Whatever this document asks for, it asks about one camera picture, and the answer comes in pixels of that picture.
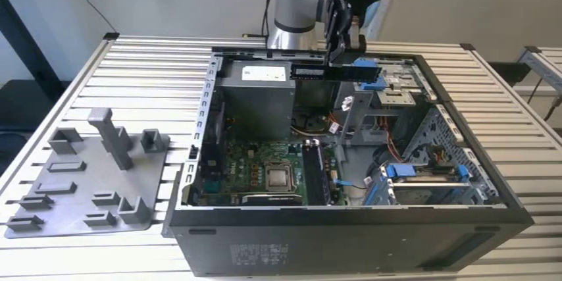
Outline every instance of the metal rail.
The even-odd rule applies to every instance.
[[[562,95],[562,49],[527,46],[519,58]]]
[[[0,237],[0,276],[37,280],[192,280],[173,239],[160,236],[171,186],[187,158],[196,106],[212,46],[258,47],[262,39],[139,38],[104,41],[0,177],[0,223],[47,161],[55,127],[95,134],[92,107],[111,107],[129,133],[145,126],[171,135],[152,227],[143,232],[8,240]],[[474,134],[537,222],[517,238],[443,280],[562,278],[562,141],[474,51],[459,45],[371,43],[370,51],[422,54]],[[0,225],[0,236],[7,227]],[[272,277],[274,280],[370,280],[376,275]],[[434,280],[435,275],[379,276]]]

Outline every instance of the gray plastic holder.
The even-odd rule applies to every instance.
[[[128,170],[132,168],[132,160],[127,153],[129,138],[124,129],[119,133],[113,127],[112,115],[113,112],[109,108],[95,108],[91,110],[88,123],[97,129],[103,138],[103,146],[112,154],[119,169]]]
[[[51,140],[56,141],[55,144],[64,144],[64,154],[55,151],[55,145],[29,193],[19,201],[21,207],[7,223],[5,237],[147,229],[169,144],[165,134],[148,131],[128,136],[124,128],[115,128],[112,142],[120,145],[113,143],[112,148],[120,146],[132,163],[127,170],[121,170],[107,150],[107,139],[81,138],[73,129],[56,130]],[[68,153],[67,145],[75,154]]]

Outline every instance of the expansion slot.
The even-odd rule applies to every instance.
[[[308,205],[327,205],[330,203],[330,184],[328,175],[322,164],[322,146],[318,141],[304,144],[302,148],[302,161]]]

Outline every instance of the robotic arm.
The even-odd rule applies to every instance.
[[[367,7],[379,0],[327,0],[326,49],[330,65],[351,64],[366,52],[366,38],[359,34]]]
[[[376,1],[380,0],[278,0],[276,29],[268,39],[268,48],[315,49],[314,24],[322,21],[327,49],[324,64],[351,64],[366,52],[366,38],[359,29],[367,7]]]

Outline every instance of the blue clip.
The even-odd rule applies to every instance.
[[[355,62],[352,62],[352,65],[356,67],[376,67],[376,62],[374,59],[364,59],[358,58],[355,59]],[[360,84],[360,89],[363,90],[384,90],[386,89],[386,81],[383,76],[379,75],[375,82],[371,82],[367,84],[363,82]]]
[[[344,180],[334,179],[334,183],[342,186],[352,186],[352,183]]]
[[[460,182],[467,182],[468,178],[470,178],[470,173],[468,173],[468,169],[466,168],[466,166],[458,165],[456,166],[456,172],[458,172],[458,176],[460,178]]]
[[[396,176],[396,171],[394,170],[394,165],[387,166],[386,175],[388,176],[388,178],[394,178]]]
[[[392,165],[396,177],[415,176],[415,169],[412,165]]]

